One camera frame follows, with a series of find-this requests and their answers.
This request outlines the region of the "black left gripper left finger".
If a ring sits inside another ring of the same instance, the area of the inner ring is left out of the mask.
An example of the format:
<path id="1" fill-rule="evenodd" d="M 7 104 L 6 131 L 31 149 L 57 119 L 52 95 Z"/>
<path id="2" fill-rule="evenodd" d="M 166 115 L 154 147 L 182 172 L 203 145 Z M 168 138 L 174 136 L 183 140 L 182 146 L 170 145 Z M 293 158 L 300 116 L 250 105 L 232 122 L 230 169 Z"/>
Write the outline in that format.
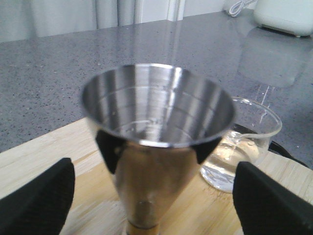
<path id="1" fill-rule="evenodd" d="M 70 158 L 62 158 L 0 200 L 0 233 L 58 235 L 71 208 L 74 188 L 74 165 Z"/>

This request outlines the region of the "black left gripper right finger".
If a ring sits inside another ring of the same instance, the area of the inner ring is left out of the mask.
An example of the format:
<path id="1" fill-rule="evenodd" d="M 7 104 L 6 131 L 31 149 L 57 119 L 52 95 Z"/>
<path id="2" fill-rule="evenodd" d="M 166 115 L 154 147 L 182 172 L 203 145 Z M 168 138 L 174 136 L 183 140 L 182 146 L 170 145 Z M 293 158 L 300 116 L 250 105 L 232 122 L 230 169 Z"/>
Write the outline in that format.
<path id="1" fill-rule="evenodd" d="M 245 235 L 311 235 L 313 206 L 249 162 L 240 162 L 233 204 Z"/>

